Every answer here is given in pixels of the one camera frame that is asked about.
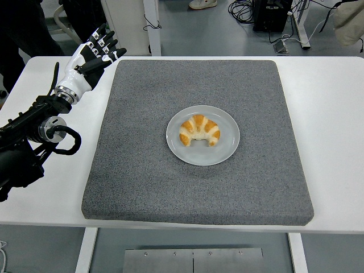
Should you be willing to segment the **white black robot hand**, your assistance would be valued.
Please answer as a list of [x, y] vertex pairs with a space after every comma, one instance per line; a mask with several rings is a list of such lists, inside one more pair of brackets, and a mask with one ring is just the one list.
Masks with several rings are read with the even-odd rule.
[[118, 40], [113, 35], [114, 31], [107, 31], [106, 24], [102, 24], [76, 49], [66, 65], [64, 78], [56, 84], [57, 96], [76, 104], [84, 93], [97, 86], [105, 68], [127, 52], [116, 48]]

